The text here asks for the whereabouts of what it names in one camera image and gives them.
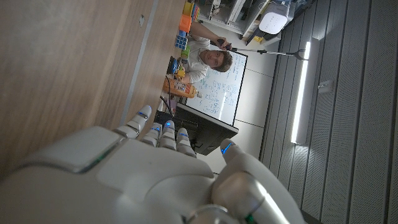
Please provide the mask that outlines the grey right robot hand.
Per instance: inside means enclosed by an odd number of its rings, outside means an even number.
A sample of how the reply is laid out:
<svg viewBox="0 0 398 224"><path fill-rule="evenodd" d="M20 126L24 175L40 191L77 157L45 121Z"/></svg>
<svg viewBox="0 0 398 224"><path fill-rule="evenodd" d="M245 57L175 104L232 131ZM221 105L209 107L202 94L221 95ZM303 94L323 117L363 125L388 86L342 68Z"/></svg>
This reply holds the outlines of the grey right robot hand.
<svg viewBox="0 0 398 224"><path fill-rule="evenodd" d="M172 121L71 134L26 157L1 182L2 223L303 223L275 175L232 140L214 175Z"/></svg>

